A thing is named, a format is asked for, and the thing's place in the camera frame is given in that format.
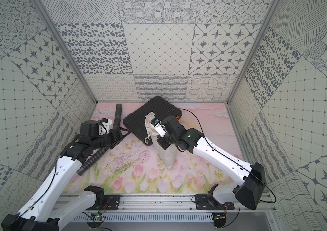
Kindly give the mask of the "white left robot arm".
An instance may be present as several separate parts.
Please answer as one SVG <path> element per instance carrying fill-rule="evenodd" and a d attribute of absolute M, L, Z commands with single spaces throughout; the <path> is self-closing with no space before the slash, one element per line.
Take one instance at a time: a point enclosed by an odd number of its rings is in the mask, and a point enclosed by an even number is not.
<path fill-rule="evenodd" d="M 36 193 L 15 215 L 6 215 L 1 223 L 2 230 L 60 231 L 85 210 L 104 209 L 108 202 L 104 189 L 92 185 L 60 209 L 53 208 L 71 178 L 81 174 L 88 161 L 124 139 L 120 123 L 120 118 L 116 117 L 109 130 L 103 121 L 82 123 L 80 133 L 63 148 L 53 170 Z"/>

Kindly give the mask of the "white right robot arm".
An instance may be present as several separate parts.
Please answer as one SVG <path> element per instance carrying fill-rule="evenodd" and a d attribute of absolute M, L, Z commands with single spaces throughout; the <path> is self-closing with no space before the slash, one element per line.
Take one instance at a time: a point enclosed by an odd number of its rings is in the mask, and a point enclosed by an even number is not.
<path fill-rule="evenodd" d="M 265 189 L 265 170 L 256 162 L 250 164 L 224 151 L 197 129 L 185 129 L 174 116 L 163 121 L 155 119 L 151 128 L 158 132 L 158 144 L 163 150 L 174 145 L 180 151 L 188 151 L 218 167 L 233 183 L 215 185 L 209 199 L 224 204 L 238 201 L 244 207 L 255 210 Z"/>

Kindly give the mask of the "beige cloth soil bag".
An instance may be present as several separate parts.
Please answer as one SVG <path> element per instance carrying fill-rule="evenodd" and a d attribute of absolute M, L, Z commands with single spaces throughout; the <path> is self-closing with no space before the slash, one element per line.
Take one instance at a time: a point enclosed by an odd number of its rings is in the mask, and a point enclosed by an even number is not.
<path fill-rule="evenodd" d="M 158 142 L 158 134 L 153 132 L 153 129 L 151 128 L 151 121 L 155 118 L 155 114 L 153 112 L 150 112 L 148 115 L 146 115 L 145 119 L 145 128 L 147 131 L 147 136 L 144 138 L 143 142 L 145 144 L 148 144 L 149 141 L 151 141 L 156 148 L 161 160 L 163 161 L 164 165 L 168 170 L 171 170 L 174 166 L 175 159 L 176 159 L 176 148 L 173 145 L 170 145 L 170 147 L 167 150 L 163 150 Z"/>

